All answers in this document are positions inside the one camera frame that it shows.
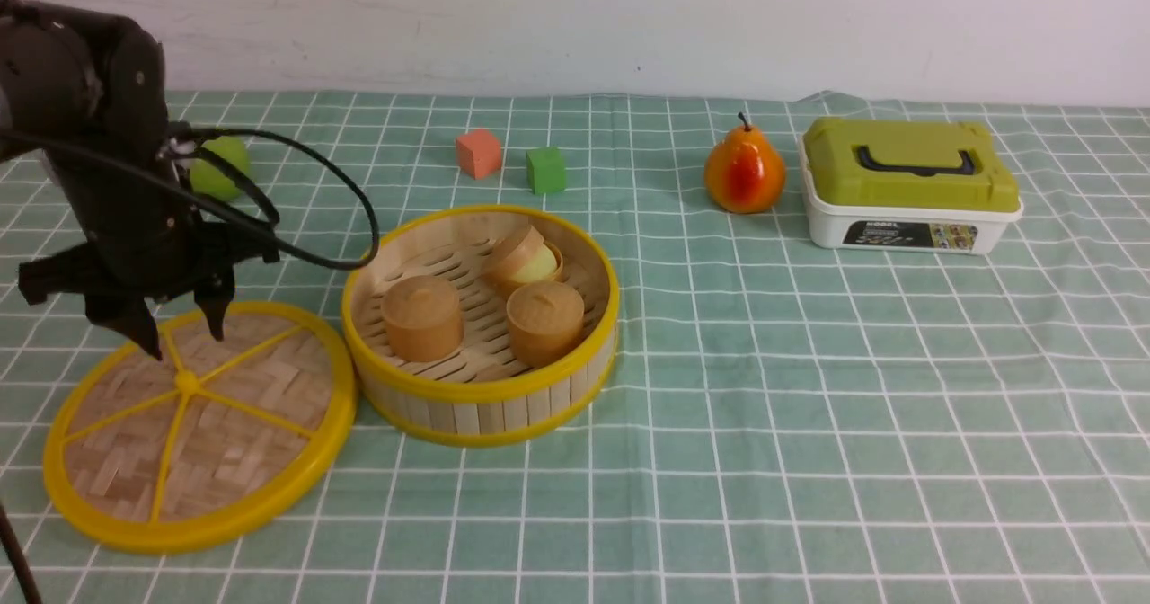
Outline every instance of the black handle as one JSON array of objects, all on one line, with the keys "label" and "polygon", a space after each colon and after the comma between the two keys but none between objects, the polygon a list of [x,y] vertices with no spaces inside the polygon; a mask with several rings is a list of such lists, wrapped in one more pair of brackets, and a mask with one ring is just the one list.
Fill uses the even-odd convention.
[{"label": "black handle", "polygon": [[858,146],[854,150],[854,159],[858,159],[859,166],[865,167],[867,170],[877,170],[877,173],[908,173],[912,175],[919,175],[919,177],[934,177],[934,175],[973,175],[977,173],[974,166],[974,158],[971,156],[969,150],[960,150],[958,156],[963,159],[963,165],[959,167],[931,167],[931,166],[907,166],[907,165],[883,165],[883,162],[876,162],[873,154],[871,154],[871,146]]}]

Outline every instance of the yellow rim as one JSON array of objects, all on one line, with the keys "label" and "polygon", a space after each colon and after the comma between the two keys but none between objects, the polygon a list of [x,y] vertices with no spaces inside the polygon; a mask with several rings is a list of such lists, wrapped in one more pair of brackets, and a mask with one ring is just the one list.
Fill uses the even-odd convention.
[{"label": "yellow rim", "polygon": [[[618,347],[619,347],[619,339],[616,338],[615,349],[618,350]],[[604,384],[607,383],[607,377],[611,376],[611,369],[612,367],[614,367],[614,365],[615,365],[615,354],[612,354],[611,359],[608,359],[607,361],[607,367],[604,368],[603,370],[603,375],[599,375],[599,379],[596,380],[596,383],[595,385],[591,387],[591,390],[589,390],[586,395],[583,396],[578,402],[567,407],[567,410],[564,411],[562,413],[559,413],[558,415],[551,415],[549,419],[543,420],[543,422],[530,425],[530,427],[524,427],[522,429],[516,429],[514,431],[506,431],[504,434],[462,436],[459,434],[445,434],[443,431],[435,431],[424,427],[420,427],[419,425],[411,423],[409,421],[401,419],[401,416],[394,415],[385,407],[383,407],[382,404],[371,399],[371,395],[368,393],[367,391],[363,391],[363,396],[366,396],[368,404],[375,407],[376,411],[379,412],[379,415],[385,416],[385,419],[388,420],[388,422],[391,423],[391,426],[398,428],[400,431],[407,433],[408,435],[415,436],[420,439],[447,446],[467,446],[467,448],[501,446],[506,444],[521,443],[530,438],[542,436],[543,434],[546,434],[549,431],[553,431],[554,429],[558,429],[564,422],[567,422],[567,420],[570,420],[572,418],[577,415],[581,411],[583,411],[583,408],[586,408],[586,405],[591,404],[592,399],[595,399],[596,396],[599,395],[599,391],[603,390]]]},{"label": "yellow rim", "polygon": [[583,232],[582,228],[575,227],[570,222],[567,222],[567,220],[546,214],[546,212],[530,209],[529,207],[511,207],[503,206],[501,204],[476,204],[476,206],[453,207],[453,209],[435,212],[435,214],[423,215],[423,217],[419,220],[412,220],[412,222],[391,231],[386,238],[382,239],[379,247],[383,249],[386,244],[391,243],[391,240],[402,236],[404,232],[412,231],[415,228],[427,224],[428,222],[435,222],[435,220],[443,220],[455,215],[471,214],[471,212],[514,212],[515,214],[527,215],[536,220],[546,220],[546,222],[567,228],[570,232],[578,235],[580,238],[583,239],[584,243],[586,243],[588,246],[599,255],[604,267],[607,269],[607,308],[604,309],[603,318],[599,319],[599,324],[596,326],[595,330],[591,330],[591,334],[588,335],[588,338],[583,343],[580,343],[577,349],[570,351],[567,357],[559,359],[559,361],[550,366],[527,372],[527,374],[520,375],[519,377],[494,380],[494,382],[483,382],[477,384],[437,382],[436,380],[417,377],[412,375],[411,372],[400,370],[390,364],[381,361],[381,359],[367,347],[367,344],[363,343],[359,331],[355,329],[355,321],[352,318],[352,295],[355,283],[359,281],[360,274],[362,273],[361,269],[356,269],[356,272],[351,273],[344,284],[344,297],[340,312],[343,314],[344,335],[347,339],[348,347],[351,349],[352,357],[355,359],[356,366],[361,372],[367,368],[375,377],[381,380],[381,382],[390,387],[399,387],[406,393],[420,396],[427,399],[467,403],[503,402],[505,399],[512,399],[535,392],[540,385],[551,385],[559,382],[559,380],[572,375],[573,372],[590,362],[595,357],[596,351],[601,349],[603,344],[606,343],[612,328],[615,326],[616,318],[619,316],[619,280],[615,277],[615,269],[611,267],[611,259],[608,259],[606,252],[603,251],[603,247],[599,246],[599,243],[596,243],[591,236]]},{"label": "yellow rim", "polygon": [[[152,521],[135,523],[115,519],[97,510],[76,494],[71,482],[68,480],[64,468],[64,448],[69,441],[84,433],[78,431],[69,436],[68,427],[83,403],[84,397],[92,390],[99,379],[110,370],[112,367],[120,364],[128,354],[131,354],[132,351],[138,350],[132,343],[128,343],[117,351],[113,351],[112,354],[99,362],[78,383],[76,390],[72,391],[71,396],[69,396],[68,400],[60,408],[55,422],[53,422],[52,428],[48,430],[48,438],[45,444],[44,481],[48,497],[61,515],[80,533],[110,548],[128,552],[177,553],[205,550],[206,548],[218,545],[247,534],[283,513],[307,494],[320,477],[323,476],[328,467],[331,466],[351,433],[352,422],[355,419],[356,400],[354,370],[351,358],[347,354],[347,349],[344,346],[339,335],[327,322],[315,316],[315,314],[294,308],[294,306],[273,304],[271,301],[241,301],[240,304],[230,306],[229,313],[275,314],[275,316],[281,316],[298,324],[297,328],[290,330],[291,334],[299,332],[301,329],[309,330],[316,338],[320,338],[324,349],[328,350],[328,354],[331,357],[332,370],[331,402],[320,427],[314,431],[307,431],[307,437],[310,438],[310,442],[304,448],[304,452],[259,490],[205,517],[176,522],[160,522],[155,519],[156,510],[153,507]],[[198,321],[201,318],[199,313],[181,314],[181,316],[161,324],[160,334],[163,335],[166,341],[170,342],[174,329]],[[283,337],[284,335],[277,335],[275,339],[279,341]],[[240,358],[246,359],[264,347],[263,343],[259,343],[259,345],[244,351]],[[179,367],[175,346],[169,345],[168,350],[172,354],[177,367]],[[233,359],[229,365],[235,365],[235,362],[238,362],[238,359]],[[217,372],[209,372],[201,380],[210,380],[216,374]],[[172,391],[167,396],[170,398],[175,395],[177,392]],[[158,404],[158,400],[160,398],[147,400],[112,416],[107,416],[101,422],[85,429],[85,431],[94,430],[112,420],[139,412],[141,408]],[[177,419],[183,413],[185,406],[184,402],[181,402],[176,415]],[[245,407],[245,411],[269,422],[281,423],[279,419],[275,415],[263,413],[258,411],[258,408]],[[176,422],[178,420],[172,420],[172,431],[178,428]],[[164,448],[164,456],[161,457],[161,476],[168,465],[174,439],[175,435],[170,435]],[[163,483],[162,481],[158,481],[156,484],[159,487]],[[160,498],[160,491],[161,488],[156,489],[156,498]]]}]

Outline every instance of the red block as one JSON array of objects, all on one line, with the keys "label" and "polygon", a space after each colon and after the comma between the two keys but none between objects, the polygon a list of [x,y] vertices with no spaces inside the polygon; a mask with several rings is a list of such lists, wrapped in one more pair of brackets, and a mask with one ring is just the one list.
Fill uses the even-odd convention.
[{"label": "red block", "polygon": [[463,173],[484,178],[503,166],[503,147],[490,130],[474,129],[455,138],[455,156]]}]

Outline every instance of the sticker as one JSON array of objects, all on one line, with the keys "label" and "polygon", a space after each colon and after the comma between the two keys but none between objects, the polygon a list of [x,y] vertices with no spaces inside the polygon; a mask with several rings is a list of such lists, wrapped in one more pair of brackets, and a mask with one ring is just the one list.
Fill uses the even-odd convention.
[{"label": "sticker", "polygon": [[871,247],[953,249],[968,252],[974,249],[974,239],[977,236],[979,228],[973,224],[860,220],[848,228],[843,244]]}]

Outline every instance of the wooden cube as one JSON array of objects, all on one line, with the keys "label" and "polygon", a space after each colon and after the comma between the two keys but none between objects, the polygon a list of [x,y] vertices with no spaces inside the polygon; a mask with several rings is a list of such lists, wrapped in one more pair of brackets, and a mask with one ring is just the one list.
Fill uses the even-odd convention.
[{"label": "wooden cube", "polygon": [[484,178],[503,167],[503,147],[488,129],[473,129],[455,138],[455,156],[463,173]]},{"label": "wooden cube", "polygon": [[567,189],[567,166],[559,148],[535,148],[527,153],[527,178],[536,196]]}]

